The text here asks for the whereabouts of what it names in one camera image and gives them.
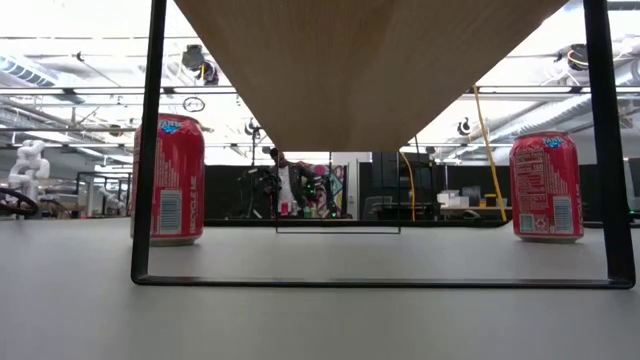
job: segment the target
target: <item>wooden board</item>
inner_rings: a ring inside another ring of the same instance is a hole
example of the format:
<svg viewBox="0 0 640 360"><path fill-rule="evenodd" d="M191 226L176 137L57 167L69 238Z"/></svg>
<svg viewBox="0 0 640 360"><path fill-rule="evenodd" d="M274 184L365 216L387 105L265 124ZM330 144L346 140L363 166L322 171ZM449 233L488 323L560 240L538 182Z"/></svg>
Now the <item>wooden board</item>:
<svg viewBox="0 0 640 360"><path fill-rule="evenodd" d="M285 151L397 151L566 2L175 1Z"/></svg>

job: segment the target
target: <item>man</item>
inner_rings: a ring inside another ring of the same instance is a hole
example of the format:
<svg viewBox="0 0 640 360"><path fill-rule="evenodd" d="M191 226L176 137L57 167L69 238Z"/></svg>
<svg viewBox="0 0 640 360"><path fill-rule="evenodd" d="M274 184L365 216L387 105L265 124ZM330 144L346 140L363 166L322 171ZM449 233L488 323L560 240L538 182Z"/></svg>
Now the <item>man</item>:
<svg viewBox="0 0 640 360"><path fill-rule="evenodd" d="M302 194L302 178L314 181L315 174L302 164L288 162L284 154L276 148L271 149L269 154L275 162L275 166L271 167L269 171L273 176L277 176L280 185L278 199L273 201L274 211L277 211L281 216L299 216L307 205L307 199ZM271 194L273 189L267 188L265 191Z"/></svg>

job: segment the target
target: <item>white shirt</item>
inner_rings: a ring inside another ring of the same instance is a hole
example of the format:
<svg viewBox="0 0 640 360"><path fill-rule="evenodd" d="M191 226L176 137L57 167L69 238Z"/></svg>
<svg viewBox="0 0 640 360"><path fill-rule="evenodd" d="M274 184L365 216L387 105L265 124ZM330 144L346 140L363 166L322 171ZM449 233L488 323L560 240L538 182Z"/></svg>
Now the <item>white shirt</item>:
<svg viewBox="0 0 640 360"><path fill-rule="evenodd" d="M289 166L278 168L278 176L280 177L280 185L282 186L282 189L280 189L280 192L278 193L278 211L282 209L282 204L287 204L288 213L292 213L295 211L295 209L293 209L293 202L295 199L293 197L293 192L291 191Z"/></svg>

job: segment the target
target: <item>white table surface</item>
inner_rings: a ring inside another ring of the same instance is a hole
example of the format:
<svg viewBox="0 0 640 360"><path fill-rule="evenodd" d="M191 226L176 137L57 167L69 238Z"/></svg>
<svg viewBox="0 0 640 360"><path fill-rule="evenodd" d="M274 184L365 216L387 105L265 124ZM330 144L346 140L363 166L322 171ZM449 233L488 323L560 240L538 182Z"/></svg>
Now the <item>white table surface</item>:
<svg viewBox="0 0 640 360"><path fill-rule="evenodd" d="M640 356L638 290L138 287L128 277L128 228L126 220L0 222L0 360ZM198 243L152 249L151 270L309 278L602 278L605 270L598 230L576 245L544 245L517 241L509 227L346 237L208 228Z"/></svg>

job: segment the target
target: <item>dark jacket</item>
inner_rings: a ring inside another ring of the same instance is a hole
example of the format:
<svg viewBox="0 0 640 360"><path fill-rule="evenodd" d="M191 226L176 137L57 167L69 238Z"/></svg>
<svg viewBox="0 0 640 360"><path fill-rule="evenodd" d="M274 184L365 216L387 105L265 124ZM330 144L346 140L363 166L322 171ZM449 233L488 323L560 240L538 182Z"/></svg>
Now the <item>dark jacket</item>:
<svg viewBox="0 0 640 360"><path fill-rule="evenodd" d="M291 163L287 162L287 166L289 166L289 183L291 185L291 193L293 194L293 198L298 203L300 208L304 207L306 204L304 195L302 193L302 178L306 178L307 181L313 181L313 178L316 174L309 170L306 166L301 163ZM278 175L278 168L272 166L269 168L269 171L272 175L278 179L278 193L280 193L280 176ZM276 209L278 207L278 199L275 198L275 190L273 192L273 208Z"/></svg>

